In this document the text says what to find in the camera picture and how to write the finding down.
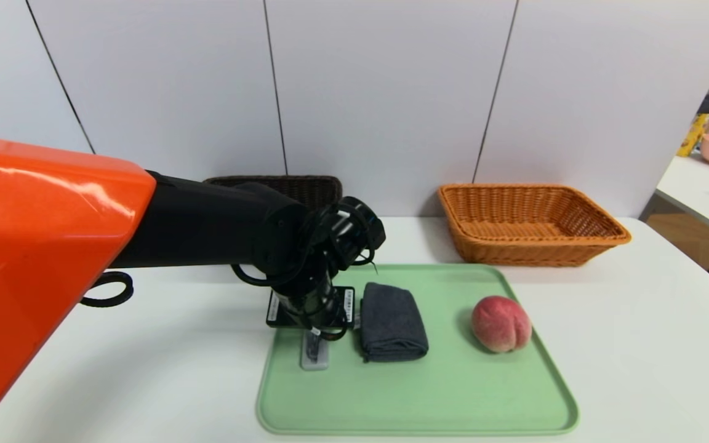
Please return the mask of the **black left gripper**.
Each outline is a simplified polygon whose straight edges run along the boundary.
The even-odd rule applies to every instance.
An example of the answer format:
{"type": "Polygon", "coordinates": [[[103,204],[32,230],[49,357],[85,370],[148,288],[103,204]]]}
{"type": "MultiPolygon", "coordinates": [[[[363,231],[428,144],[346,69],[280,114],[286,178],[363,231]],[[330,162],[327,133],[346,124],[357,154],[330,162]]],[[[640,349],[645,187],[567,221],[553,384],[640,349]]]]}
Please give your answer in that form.
{"type": "Polygon", "coordinates": [[[305,362],[321,364],[322,339],[315,332],[340,330],[355,324],[355,289],[332,284],[282,286],[280,289],[288,292],[271,292],[265,323],[272,328],[307,330],[305,362]]]}

